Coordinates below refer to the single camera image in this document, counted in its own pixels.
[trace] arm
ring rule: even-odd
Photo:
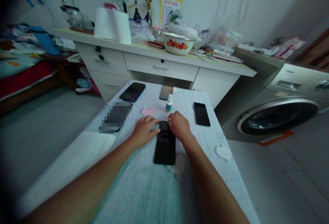
[[[152,125],[159,122],[152,116],[142,117],[123,144],[47,199],[23,222],[90,223],[124,162],[160,132],[150,132]]]
[[[191,133],[188,120],[176,111],[169,115],[168,124],[187,153],[205,223],[249,223],[229,188]]]

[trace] drawer handle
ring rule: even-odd
[[[162,67],[157,67],[157,66],[154,66],[154,68],[161,69],[161,70],[166,70],[166,71],[169,71],[170,70],[170,68],[162,68]]]
[[[117,86],[114,86],[114,85],[111,85],[111,84],[106,84],[106,83],[104,83],[104,85],[105,85],[105,86],[109,86],[109,87],[119,87],[119,85],[117,85]]]
[[[105,64],[111,64],[112,62],[109,61],[105,61],[105,60],[100,60],[100,59],[95,59],[96,62],[100,62],[100,63],[105,63]]]

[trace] black smartphone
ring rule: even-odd
[[[161,131],[158,134],[155,147],[154,163],[162,165],[175,165],[176,137],[169,128],[167,121],[160,122]]]
[[[144,88],[145,84],[134,82],[120,95],[119,98],[126,101],[136,101]]]
[[[210,126],[206,105],[194,102],[195,121],[197,125]]]
[[[136,97],[131,102],[135,102],[138,99],[138,97],[141,95],[141,93],[143,92],[144,89],[145,89],[145,85],[142,87],[140,92],[136,95]]]

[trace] paper towel roll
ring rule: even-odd
[[[131,44],[128,14],[103,7],[97,8],[94,37]]]
[[[117,28],[117,41],[122,44],[131,44],[128,14],[112,10],[114,23]]]
[[[109,9],[99,7],[96,10],[94,37],[116,40],[115,26],[110,22]]]

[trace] red smartphone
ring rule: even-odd
[[[145,84],[134,82],[120,95],[119,98],[131,102],[136,101],[144,88]]]

